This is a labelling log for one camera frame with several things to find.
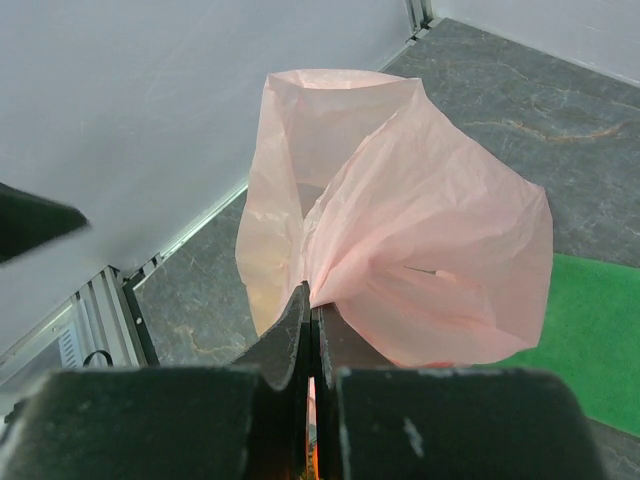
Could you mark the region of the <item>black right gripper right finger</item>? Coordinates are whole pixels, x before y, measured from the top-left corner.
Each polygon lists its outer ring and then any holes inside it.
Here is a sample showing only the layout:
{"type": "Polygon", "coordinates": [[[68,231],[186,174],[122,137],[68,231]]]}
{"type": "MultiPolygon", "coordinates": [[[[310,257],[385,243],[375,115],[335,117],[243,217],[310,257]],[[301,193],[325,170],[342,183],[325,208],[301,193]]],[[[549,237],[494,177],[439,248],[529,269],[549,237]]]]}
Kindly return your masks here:
{"type": "Polygon", "coordinates": [[[393,364],[373,348],[340,315],[334,305],[312,310],[312,372],[317,421],[317,473],[321,479],[342,477],[335,399],[337,371],[344,368],[391,368],[393,364]]]}

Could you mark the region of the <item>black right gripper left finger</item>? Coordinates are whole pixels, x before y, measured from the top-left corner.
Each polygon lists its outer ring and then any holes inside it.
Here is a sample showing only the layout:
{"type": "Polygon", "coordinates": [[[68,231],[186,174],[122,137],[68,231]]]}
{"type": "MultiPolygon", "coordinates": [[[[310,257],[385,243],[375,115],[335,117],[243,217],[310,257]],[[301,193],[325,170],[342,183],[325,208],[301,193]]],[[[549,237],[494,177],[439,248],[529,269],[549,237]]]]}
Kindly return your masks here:
{"type": "Polygon", "coordinates": [[[246,479],[298,479],[307,470],[309,287],[295,287],[280,318],[233,365],[256,379],[246,479]]]}

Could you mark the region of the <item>pink plastic bag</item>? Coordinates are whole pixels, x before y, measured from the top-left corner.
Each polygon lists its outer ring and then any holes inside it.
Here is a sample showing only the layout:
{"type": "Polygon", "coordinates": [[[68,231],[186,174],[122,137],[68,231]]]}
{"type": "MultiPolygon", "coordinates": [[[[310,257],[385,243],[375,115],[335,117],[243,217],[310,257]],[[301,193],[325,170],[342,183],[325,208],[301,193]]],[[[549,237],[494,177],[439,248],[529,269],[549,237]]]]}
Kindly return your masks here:
{"type": "Polygon", "coordinates": [[[304,283],[399,366],[488,364],[540,340],[553,220],[420,79],[293,70],[264,84],[236,262],[258,334],[304,283]]]}

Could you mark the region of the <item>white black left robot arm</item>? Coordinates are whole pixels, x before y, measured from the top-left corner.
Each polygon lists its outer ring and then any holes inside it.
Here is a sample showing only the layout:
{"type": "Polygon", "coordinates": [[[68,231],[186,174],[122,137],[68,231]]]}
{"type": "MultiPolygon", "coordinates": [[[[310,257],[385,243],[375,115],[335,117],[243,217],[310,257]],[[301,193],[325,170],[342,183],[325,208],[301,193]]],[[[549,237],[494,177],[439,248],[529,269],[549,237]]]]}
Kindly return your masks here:
{"type": "Polygon", "coordinates": [[[77,208],[1,184],[1,263],[89,226],[77,208]]]}

